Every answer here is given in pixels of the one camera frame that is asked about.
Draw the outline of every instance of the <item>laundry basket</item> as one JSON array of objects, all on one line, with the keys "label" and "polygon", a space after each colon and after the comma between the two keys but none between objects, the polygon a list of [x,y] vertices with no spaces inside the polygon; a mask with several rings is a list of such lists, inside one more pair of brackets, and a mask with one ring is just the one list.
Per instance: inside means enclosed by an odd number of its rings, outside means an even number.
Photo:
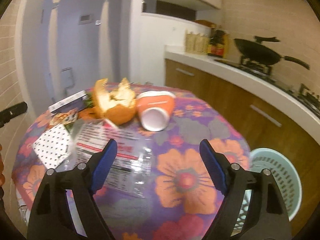
[{"label": "laundry basket", "polygon": [[[293,164],[281,153],[268,149],[258,148],[250,153],[250,171],[261,172],[269,169],[280,188],[284,204],[287,208],[289,220],[297,214],[302,200],[302,186],[299,175]],[[241,231],[250,202],[251,191],[246,190],[241,210],[235,225],[235,231]]]}]

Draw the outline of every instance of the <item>cabinet handle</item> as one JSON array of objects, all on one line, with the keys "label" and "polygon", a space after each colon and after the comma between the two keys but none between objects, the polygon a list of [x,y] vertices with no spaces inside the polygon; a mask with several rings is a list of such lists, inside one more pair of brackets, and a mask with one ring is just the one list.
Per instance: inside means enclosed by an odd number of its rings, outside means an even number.
[{"label": "cabinet handle", "polygon": [[193,73],[188,72],[188,71],[185,71],[185,70],[183,70],[183,69],[181,69],[181,68],[176,68],[176,71],[179,71],[179,72],[181,72],[181,73],[183,73],[183,74],[186,74],[186,75],[188,75],[188,76],[190,76],[190,77],[194,77],[194,76],[195,76]]},{"label": "cabinet handle", "polygon": [[276,119],[272,118],[270,115],[268,115],[266,112],[262,111],[261,109],[257,108],[256,106],[250,105],[250,108],[252,108],[254,111],[258,112],[259,114],[261,114],[262,116],[267,118],[269,121],[274,123],[276,126],[278,126],[278,127],[282,126],[282,124],[280,124]]}]

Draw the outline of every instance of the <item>blue gripper pad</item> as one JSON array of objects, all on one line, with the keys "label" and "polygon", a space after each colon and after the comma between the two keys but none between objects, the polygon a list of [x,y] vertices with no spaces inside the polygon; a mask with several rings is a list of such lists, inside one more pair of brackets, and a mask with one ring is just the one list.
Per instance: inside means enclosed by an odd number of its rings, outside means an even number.
[{"label": "blue gripper pad", "polygon": [[101,154],[102,157],[100,158],[99,162],[96,165],[96,168],[92,172],[91,191],[93,194],[95,194],[99,189],[102,188],[110,171],[111,165],[116,158],[117,152],[117,142],[111,139],[101,153],[94,154]]},{"label": "blue gripper pad", "polygon": [[216,153],[206,139],[201,141],[199,145],[199,152],[214,186],[217,190],[221,191],[223,195],[226,195],[228,192],[228,185],[223,166],[226,167],[226,165],[230,165],[230,163],[224,155]]}]

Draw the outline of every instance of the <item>pan handle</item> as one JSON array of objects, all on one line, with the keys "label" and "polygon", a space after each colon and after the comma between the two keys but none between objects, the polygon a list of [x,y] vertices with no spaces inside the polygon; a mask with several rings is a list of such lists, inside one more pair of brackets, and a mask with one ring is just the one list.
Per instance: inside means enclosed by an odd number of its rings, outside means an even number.
[{"label": "pan handle", "polygon": [[307,63],[303,62],[302,60],[297,59],[295,57],[284,56],[283,59],[286,60],[286,61],[292,61],[294,63],[297,63],[297,64],[305,67],[306,69],[310,69],[310,65],[309,64],[307,64]]},{"label": "pan handle", "polygon": [[277,37],[265,38],[260,36],[254,36],[254,39],[256,40],[256,43],[259,43],[259,44],[261,44],[263,41],[280,42],[280,40],[278,40]]}]

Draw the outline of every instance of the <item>wicker basket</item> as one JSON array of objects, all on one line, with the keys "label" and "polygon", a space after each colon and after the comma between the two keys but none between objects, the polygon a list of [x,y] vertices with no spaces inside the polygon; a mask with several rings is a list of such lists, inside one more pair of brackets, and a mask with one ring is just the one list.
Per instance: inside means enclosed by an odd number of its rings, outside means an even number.
[{"label": "wicker basket", "polygon": [[188,33],[186,30],[185,52],[206,55],[208,52],[209,38],[201,34]]}]

